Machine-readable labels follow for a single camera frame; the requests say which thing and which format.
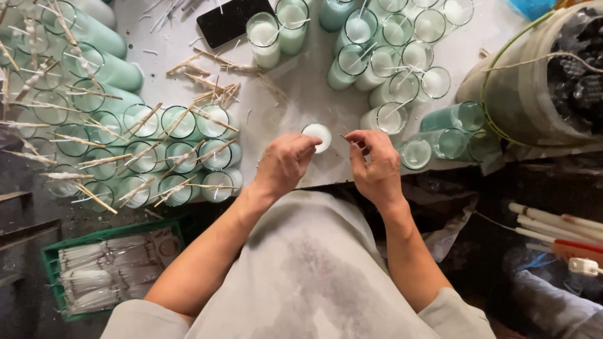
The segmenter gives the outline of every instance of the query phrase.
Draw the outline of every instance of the person's right hand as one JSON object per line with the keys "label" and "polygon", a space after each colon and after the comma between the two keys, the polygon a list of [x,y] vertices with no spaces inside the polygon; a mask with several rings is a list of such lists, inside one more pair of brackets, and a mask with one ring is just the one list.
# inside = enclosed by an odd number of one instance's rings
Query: person's right hand
{"label": "person's right hand", "polygon": [[[350,144],[350,161],[358,191],[381,212],[399,208],[405,202],[400,180],[400,155],[386,133],[356,130],[346,136]],[[367,163],[364,156],[371,156]]]}

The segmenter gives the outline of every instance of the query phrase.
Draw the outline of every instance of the person's left hand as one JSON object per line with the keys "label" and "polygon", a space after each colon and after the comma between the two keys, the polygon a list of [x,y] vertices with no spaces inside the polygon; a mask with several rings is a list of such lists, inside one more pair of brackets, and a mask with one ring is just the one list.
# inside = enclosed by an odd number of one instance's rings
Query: person's left hand
{"label": "person's left hand", "polygon": [[273,140],[257,167],[252,185],[272,201],[293,191],[316,152],[316,145],[323,141],[315,136],[287,134]]}

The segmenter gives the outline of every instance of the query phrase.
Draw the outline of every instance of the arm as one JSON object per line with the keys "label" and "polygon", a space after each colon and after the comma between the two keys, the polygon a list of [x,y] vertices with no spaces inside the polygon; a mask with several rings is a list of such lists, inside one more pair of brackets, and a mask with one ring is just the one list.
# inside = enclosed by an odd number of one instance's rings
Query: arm
{"label": "arm", "polygon": [[189,325],[222,285],[226,274],[260,217],[291,192],[322,141],[284,135],[264,152],[256,178],[205,232],[176,258],[145,300],[180,314]]}
{"label": "arm", "polygon": [[[350,145],[356,187],[375,204],[385,223],[391,279],[418,313],[442,287],[452,286],[432,259],[402,195],[400,156],[381,131],[357,130],[346,139],[358,142]],[[368,154],[370,163],[364,159]]]}

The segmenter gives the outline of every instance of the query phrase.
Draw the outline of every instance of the bucket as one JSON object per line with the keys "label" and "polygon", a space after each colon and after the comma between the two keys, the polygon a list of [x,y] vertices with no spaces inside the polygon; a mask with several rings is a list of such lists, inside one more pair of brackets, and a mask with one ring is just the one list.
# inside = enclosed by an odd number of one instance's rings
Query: bucket
{"label": "bucket", "polygon": [[[494,67],[527,62],[551,53],[561,27],[583,7],[603,8],[603,0],[557,10],[531,33],[513,42]],[[487,74],[482,70],[488,68],[495,57],[496,53],[481,60],[467,74],[456,93],[457,102],[481,102]],[[494,129],[511,142],[535,147],[576,146],[603,140],[589,128],[559,115],[549,94],[548,62],[545,58],[490,72],[484,88],[484,104]]]}

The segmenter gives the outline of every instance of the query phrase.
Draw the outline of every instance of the green plastic crate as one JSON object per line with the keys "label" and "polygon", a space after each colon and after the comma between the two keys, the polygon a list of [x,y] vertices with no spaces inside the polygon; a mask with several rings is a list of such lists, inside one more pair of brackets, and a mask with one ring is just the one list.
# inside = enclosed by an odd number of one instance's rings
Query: green plastic crate
{"label": "green plastic crate", "polygon": [[[65,302],[65,299],[63,298],[65,289],[58,282],[58,278],[61,272],[60,264],[58,262],[58,250],[80,245],[96,244],[104,240],[122,238],[125,236],[143,232],[150,232],[155,229],[162,229],[166,227],[172,228],[172,234],[178,237],[178,239],[180,239],[180,243],[183,247],[182,249],[184,250],[185,242],[182,238],[182,233],[180,231],[181,218],[182,217],[170,218],[164,220],[151,221],[148,223],[134,224],[124,227],[117,227],[114,229],[102,230],[90,233],[85,236],[81,236],[79,238],[60,241],[56,244],[43,248],[42,262],[44,263],[46,275],[48,276],[48,280],[51,284],[52,293],[54,294],[54,298],[57,301],[58,309],[60,311],[64,311],[67,308],[67,304]],[[110,314],[112,311],[112,309],[107,309],[105,311],[82,313],[75,315],[67,315],[66,313],[62,312],[61,315],[63,317],[63,320],[66,322],[76,322],[79,320],[89,319],[100,314]]]}

